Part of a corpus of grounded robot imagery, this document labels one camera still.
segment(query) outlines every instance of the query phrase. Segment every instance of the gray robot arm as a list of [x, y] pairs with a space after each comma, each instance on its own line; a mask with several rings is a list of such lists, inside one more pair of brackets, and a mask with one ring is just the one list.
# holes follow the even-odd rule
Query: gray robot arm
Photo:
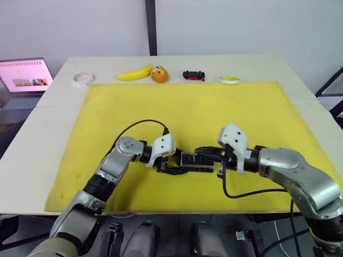
[[[242, 174], [244, 170], [258, 172], [281, 185], [304, 215], [311, 235], [322, 250], [342, 256], [343, 198], [338, 184], [329, 175], [312, 167], [292, 149], [247, 149], [248, 138], [235, 124], [222, 128], [217, 141], [223, 149], [217, 151], [215, 161], [224, 161], [226, 167]], [[214, 149], [209, 148], [213, 158]], [[204, 153], [201, 148], [196, 152]]]
[[151, 167], [159, 156], [174, 154], [174, 139], [170, 134], [157, 138], [152, 146], [132, 137], [122, 137], [114, 151], [108, 154], [94, 175], [55, 221], [49, 239], [30, 254], [37, 256], [74, 257], [86, 253], [93, 245], [101, 226], [99, 216], [106, 201], [119, 184], [130, 162], [143, 162]]

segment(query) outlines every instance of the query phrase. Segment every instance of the toy car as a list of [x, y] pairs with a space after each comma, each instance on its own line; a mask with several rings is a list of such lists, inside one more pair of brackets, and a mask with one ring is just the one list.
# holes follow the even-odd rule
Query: toy car
[[184, 71], [182, 75], [185, 79], [205, 81], [205, 72], [202, 71]]

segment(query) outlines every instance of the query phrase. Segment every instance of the wooden table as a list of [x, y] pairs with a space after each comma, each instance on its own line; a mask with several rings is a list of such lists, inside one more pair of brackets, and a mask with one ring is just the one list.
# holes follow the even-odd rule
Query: wooden table
[[[72, 57], [0, 160], [0, 213], [51, 214], [43, 211], [44, 203], [88, 90], [73, 85], [73, 75], [92, 72], [96, 84], [117, 84], [122, 82], [115, 79], [115, 74], [140, 69], [148, 62], [164, 66], [170, 75], [169, 83], [185, 82], [184, 70], [204, 71], [207, 82], [218, 82], [223, 75], [239, 77], [242, 81], [278, 81], [343, 177], [342, 130], [294, 71], [277, 56]], [[151, 83], [151, 79], [137, 83]]]

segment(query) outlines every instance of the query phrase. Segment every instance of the yellow mat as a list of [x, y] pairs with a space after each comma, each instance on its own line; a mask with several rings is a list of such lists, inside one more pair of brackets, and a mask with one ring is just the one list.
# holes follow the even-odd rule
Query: yellow mat
[[[91, 177], [117, 135], [142, 119], [164, 122], [178, 148], [218, 146], [222, 127], [236, 123], [249, 137], [249, 147], [289, 147], [302, 153], [343, 188], [333, 165], [277, 82], [165, 85], [91, 85], [69, 137], [45, 211], [62, 211]], [[142, 123], [125, 135], [149, 144], [163, 129]], [[143, 163], [131, 163], [107, 213], [263, 213], [289, 211], [287, 193], [273, 192], [229, 199], [214, 173], [172, 176]], [[227, 174], [231, 194], [279, 185], [255, 173]]]

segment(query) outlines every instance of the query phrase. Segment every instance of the laptop screen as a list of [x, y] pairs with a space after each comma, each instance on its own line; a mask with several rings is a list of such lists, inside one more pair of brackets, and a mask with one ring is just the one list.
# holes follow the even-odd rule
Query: laptop screen
[[11, 92], [44, 92], [53, 78], [43, 58], [0, 61], [0, 79]]

